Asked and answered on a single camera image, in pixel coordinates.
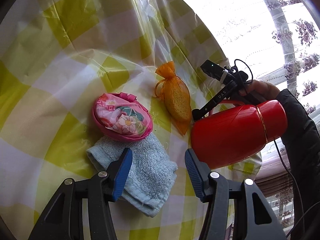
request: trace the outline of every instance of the red kettle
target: red kettle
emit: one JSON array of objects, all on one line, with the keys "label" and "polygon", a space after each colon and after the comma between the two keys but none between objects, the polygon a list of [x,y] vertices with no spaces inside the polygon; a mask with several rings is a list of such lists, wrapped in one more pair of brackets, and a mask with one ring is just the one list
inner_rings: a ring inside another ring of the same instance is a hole
[{"label": "red kettle", "polygon": [[240,106],[204,117],[191,130],[191,146],[210,169],[251,157],[287,130],[287,117],[277,100],[257,106],[231,100],[221,103]]}]

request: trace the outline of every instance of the orange drawstring bag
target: orange drawstring bag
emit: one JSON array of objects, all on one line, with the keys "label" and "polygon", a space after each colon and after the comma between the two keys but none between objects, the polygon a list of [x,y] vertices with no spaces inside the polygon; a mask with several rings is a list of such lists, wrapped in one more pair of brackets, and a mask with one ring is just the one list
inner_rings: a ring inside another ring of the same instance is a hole
[{"label": "orange drawstring bag", "polygon": [[[162,64],[156,73],[162,77],[155,87],[156,97],[164,101],[165,107],[174,118],[181,134],[185,135],[192,118],[190,93],[186,84],[175,74],[173,61]],[[163,82],[160,95],[157,94],[158,85]]]}]

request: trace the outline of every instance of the white strap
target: white strap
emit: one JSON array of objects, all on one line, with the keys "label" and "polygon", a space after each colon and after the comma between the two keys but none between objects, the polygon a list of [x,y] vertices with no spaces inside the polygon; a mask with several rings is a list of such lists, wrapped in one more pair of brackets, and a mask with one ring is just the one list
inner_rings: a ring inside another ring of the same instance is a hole
[{"label": "white strap", "polygon": [[222,76],[221,76],[221,78],[220,78],[220,83],[221,83],[221,84],[223,84],[224,79],[226,78],[227,74],[228,74],[228,70],[224,69],[224,70],[223,70],[223,73],[222,73]]}]

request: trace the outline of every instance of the blue rubber tip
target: blue rubber tip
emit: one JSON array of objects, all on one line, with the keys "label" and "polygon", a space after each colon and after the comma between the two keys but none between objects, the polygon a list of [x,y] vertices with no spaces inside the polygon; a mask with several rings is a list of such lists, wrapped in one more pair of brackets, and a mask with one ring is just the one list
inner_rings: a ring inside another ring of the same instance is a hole
[{"label": "blue rubber tip", "polygon": [[193,186],[193,190],[195,191],[196,196],[200,198],[201,201],[203,201],[205,198],[204,189],[203,189],[203,180],[199,174],[198,169],[196,168],[196,165],[189,151],[186,151],[184,155],[184,161],[185,161],[187,171],[191,180],[191,184]]},{"label": "blue rubber tip", "polygon": [[128,149],[114,181],[113,193],[112,193],[112,200],[114,202],[122,195],[124,184],[127,181],[131,164],[132,164],[132,150]]}]

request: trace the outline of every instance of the light blue towel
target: light blue towel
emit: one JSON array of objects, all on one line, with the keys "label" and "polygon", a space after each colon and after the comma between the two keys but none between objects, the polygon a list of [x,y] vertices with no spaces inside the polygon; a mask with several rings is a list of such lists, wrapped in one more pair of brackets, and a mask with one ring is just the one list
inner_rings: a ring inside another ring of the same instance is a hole
[{"label": "light blue towel", "polygon": [[139,142],[119,142],[102,137],[87,150],[98,171],[118,160],[125,147],[132,150],[132,166],[122,197],[149,217],[154,217],[167,201],[178,167],[170,161],[157,137],[150,133]]}]

